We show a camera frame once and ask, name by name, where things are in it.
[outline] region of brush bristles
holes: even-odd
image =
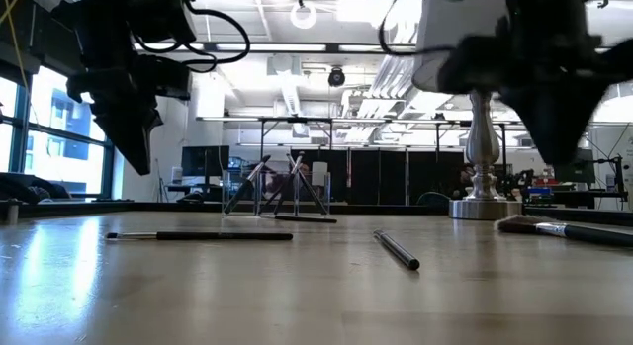
[[[538,233],[536,224],[551,221],[540,216],[509,216],[495,221],[495,230],[512,233]]]

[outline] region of computer monitor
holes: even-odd
[[[559,182],[595,183],[593,151],[579,148],[574,162],[567,165],[555,165],[554,174]]]
[[[182,148],[182,175],[205,177],[205,154],[207,175],[222,177],[228,169],[228,146],[194,146]]]

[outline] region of glass window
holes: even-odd
[[[106,136],[94,122],[87,103],[79,104],[66,95],[67,78],[48,68],[33,76],[29,122],[61,129],[104,141]]]
[[[8,124],[0,124],[0,172],[9,171],[9,158],[11,157],[12,140],[13,127]]]
[[[101,193],[104,148],[29,131],[25,173],[62,185],[70,193]]]
[[[0,78],[0,111],[5,117],[15,117],[18,85],[10,80]]]

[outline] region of metal base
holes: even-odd
[[[499,220],[520,215],[521,202],[510,201],[453,201],[448,216],[468,220]]]

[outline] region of table surface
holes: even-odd
[[[633,251],[441,216],[121,213],[0,227],[1,344],[632,344]],[[386,230],[421,262],[402,267]],[[106,241],[109,231],[293,241]]]

